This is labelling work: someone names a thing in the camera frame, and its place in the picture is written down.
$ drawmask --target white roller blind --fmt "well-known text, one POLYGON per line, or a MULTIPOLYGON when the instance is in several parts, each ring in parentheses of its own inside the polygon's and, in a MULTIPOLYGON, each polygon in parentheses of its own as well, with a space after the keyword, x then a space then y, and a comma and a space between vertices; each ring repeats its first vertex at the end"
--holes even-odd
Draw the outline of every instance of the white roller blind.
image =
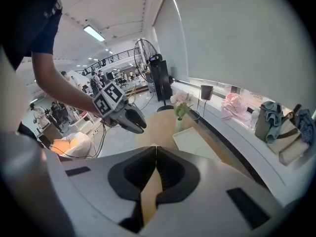
MULTIPOLYGON (((239 86, 289 108, 301 103, 312 112, 316 109, 315 51, 285 0, 176 2, 190 77, 239 86)), ((164 45, 167 41, 162 38, 163 30, 169 31, 170 38, 179 32, 170 18, 161 17, 159 21, 164 45)), ((180 54, 174 48, 166 47, 170 52, 166 55, 180 54)))
POLYGON ((188 81, 184 38, 173 0, 165 0, 154 25, 161 55, 174 78, 188 81))

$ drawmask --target pink bag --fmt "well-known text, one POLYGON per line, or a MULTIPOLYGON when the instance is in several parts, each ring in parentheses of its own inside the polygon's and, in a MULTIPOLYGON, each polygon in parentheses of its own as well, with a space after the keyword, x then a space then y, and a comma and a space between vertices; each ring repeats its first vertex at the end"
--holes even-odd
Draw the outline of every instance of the pink bag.
POLYGON ((249 117, 245 115, 247 108, 247 104, 240 95, 229 93, 222 101, 222 119, 230 119, 233 116, 236 116, 242 121, 247 121, 249 120, 249 117))

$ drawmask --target orange cushion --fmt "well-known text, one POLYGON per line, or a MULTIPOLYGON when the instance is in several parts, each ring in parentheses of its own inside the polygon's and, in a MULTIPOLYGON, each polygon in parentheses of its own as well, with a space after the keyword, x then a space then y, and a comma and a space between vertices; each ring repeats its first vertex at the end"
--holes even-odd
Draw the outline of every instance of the orange cushion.
POLYGON ((78 145, 78 143, 79 143, 78 139, 73 139, 69 144, 69 148, 75 147, 76 145, 78 145))
POLYGON ((67 140, 54 140, 52 151, 55 153, 62 155, 65 151, 69 150, 70 144, 67 140))

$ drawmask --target railing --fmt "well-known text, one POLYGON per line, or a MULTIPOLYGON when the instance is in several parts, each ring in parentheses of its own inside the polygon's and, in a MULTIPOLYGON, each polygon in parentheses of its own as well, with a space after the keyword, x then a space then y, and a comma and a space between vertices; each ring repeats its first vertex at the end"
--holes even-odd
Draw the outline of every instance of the railing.
POLYGON ((102 67, 104 67, 106 65, 109 65, 111 63, 114 63, 116 61, 125 59, 127 57, 134 57, 134 53, 136 55, 139 55, 140 54, 139 48, 137 48, 137 49, 130 49, 130 50, 124 51, 122 53, 114 54, 114 55, 112 55, 110 57, 107 57, 105 59, 97 61, 96 63, 90 65, 89 67, 87 67, 87 68, 85 68, 83 70, 75 70, 75 71, 80 73, 80 74, 82 74, 83 76, 86 76, 86 75, 90 74, 92 71, 100 69, 100 68, 102 68, 102 67))

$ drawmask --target window sill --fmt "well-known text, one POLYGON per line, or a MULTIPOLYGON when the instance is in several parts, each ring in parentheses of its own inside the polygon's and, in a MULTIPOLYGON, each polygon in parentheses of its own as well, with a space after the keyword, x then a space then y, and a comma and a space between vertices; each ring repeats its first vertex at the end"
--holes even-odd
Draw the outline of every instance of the window sill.
MULTIPOLYGON (((171 87, 173 90, 181 90, 192 94, 194 96, 193 102, 197 104, 198 88, 179 82, 173 83, 171 87)), ((237 118, 222 120, 222 100, 222 98, 215 95, 206 104, 204 100, 200 100, 198 111, 202 115, 205 104, 204 119, 239 150, 282 205, 301 197, 305 192, 311 172, 314 170, 316 156, 307 159, 301 166, 297 165, 297 161, 289 166, 282 165, 278 160, 278 156, 254 135, 252 129, 248 128, 247 122, 237 118)))

